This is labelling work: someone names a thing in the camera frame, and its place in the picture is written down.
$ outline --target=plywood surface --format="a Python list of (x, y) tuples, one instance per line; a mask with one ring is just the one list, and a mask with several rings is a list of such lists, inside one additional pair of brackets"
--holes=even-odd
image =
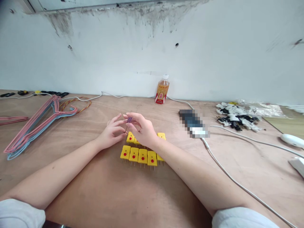
[[(47, 99), (36, 96), (0, 100), (0, 116), (30, 117)], [(215, 103), (190, 103), (206, 113), (211, 124), (217, 125)], [(82, 102), (74, 104), (79, 108), (85, 106)], [(113, 116), (131, 111), (151, 120), (156, 132), (164, 132), (169, 142), (218, 169), (202, 141), (189, 138), (180, 127), (180, 109), (189, 107), (172, 100), (159, 105), (151, 98), (102, 96), (92, 100), (92, 105), (82, 113), (53, 123), (16, 159), (7, 161), (6, 155), (0, 154), (0, 194), (96, 138)], [(24, 124), (0, 126), (0, 151)], [(263, 121), (260, 127), (266, 131), (243, 131), (242, 134), (290, 148), (278, 139), (280, 132), (269, 123)], [(304, 224), (304, 181), (287, 162), (293, 157), (291, 154), (239, 139), (221, 129), (211, 129), (211, 138), (207, 141), (217, 159), (237, 181), (298, 227)], [(168, 165), (150, 172), (147, 168), (140, 169), (138, 164), (135, 167), (130, 163), (122, 164), (119, 156), (124, 144), (120, 142), (101, 151), (47, 208), (47, 219), (73, 228), (211, 227), (209, 214)], [(267, 215), (280, 227), (287, 227), (271, 212)]]

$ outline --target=hand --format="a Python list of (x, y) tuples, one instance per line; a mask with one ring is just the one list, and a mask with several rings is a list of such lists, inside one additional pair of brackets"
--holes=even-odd
[(121, 113), (108, 121), (107, 127), (100, 136), (94, 140), (100, 150), (113, 146), (127, 135), (127, 133), (125, 133), (125, 129), (119, 126), (126, 123), (127, 120), (118, 120), (120, 117)]
[(142, 114), (134, 112), (127, 112), (127, 115), (123, 115), (123, 117), (125, 119), (128, 117), (133, 118), (131, 123), (126, 123), (128, 130), (133, 133), (134, 137), (141, 145), (153, 149), (159, 138), (154, 131), (152, 122), (150, 120), (146, 120)]

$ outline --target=bottle label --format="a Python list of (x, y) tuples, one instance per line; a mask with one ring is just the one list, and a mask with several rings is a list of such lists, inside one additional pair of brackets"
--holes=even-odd
[(167, 92), (169, 89), (169, 85), (158, 85), (156, 96), (155, 96), (155, 102), (158, 104), (165, 103)]

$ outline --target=computer mouse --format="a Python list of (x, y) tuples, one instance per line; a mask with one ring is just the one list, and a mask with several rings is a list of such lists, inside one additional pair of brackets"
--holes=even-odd
[(282, 134), (281, 139), (293, 146), (304, 148), (304, 140), (289, 134)]

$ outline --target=plastic bag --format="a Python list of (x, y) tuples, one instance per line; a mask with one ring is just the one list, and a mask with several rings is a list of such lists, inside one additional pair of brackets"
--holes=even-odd
[(238, 100), (238, 103), (246, 107), (248, 115), (287, 118), (277, 104), (263, 104), (254, 101)]

